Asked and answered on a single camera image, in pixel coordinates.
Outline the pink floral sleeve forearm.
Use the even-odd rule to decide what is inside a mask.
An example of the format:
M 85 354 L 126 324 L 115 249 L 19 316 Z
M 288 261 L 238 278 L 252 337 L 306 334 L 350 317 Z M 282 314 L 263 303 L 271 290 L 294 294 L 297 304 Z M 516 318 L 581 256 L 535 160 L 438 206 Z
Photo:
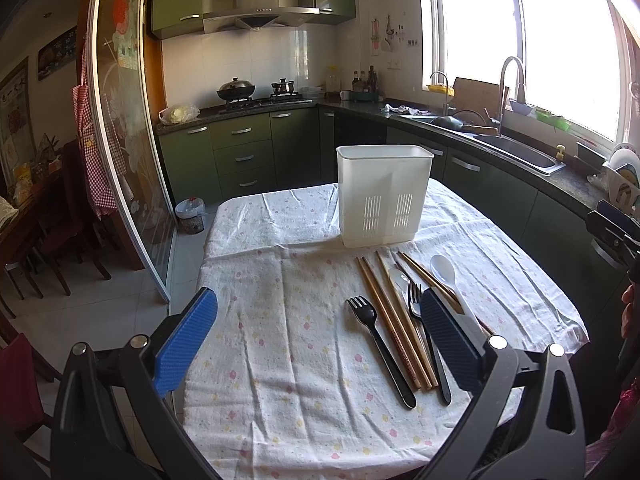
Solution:
M 635 379 L 630 388 L 620 394 L 616 408 L 605 432 L 600 438 L 587 446 L 586 474 L 589 474 L 601 460 L 608 455 L 614 444 L 620 440 L 623 431 L 630 424 L 636 406 L 639 404 L 639 383 Z

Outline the person's right hand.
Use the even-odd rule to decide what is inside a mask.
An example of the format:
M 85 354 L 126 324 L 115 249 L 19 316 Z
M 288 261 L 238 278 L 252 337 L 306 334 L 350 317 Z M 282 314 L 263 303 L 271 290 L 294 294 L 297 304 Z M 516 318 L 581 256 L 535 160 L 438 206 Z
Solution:
M 626 288 L 620 300 L 625 306 L 620 318 L 620 334 L 626 339 L 629 337 L 632 320 L 634 319 L 634 283 L 631 283 Z

